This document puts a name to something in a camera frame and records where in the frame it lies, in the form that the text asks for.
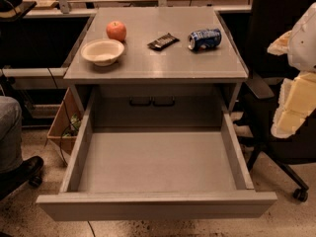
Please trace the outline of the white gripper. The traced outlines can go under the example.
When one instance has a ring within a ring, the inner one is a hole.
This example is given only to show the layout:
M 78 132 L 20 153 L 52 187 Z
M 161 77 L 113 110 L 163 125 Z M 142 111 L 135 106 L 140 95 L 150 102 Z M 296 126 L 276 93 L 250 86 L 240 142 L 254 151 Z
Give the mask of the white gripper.
M 316 3 L 313 3 L 288 31 L 272 42 L 267 52 L 287 54 L 288 63 L 300 72 L 293 80 L 284 79 L 271 133 L 276 138 L 294 135 L 316 110 Z

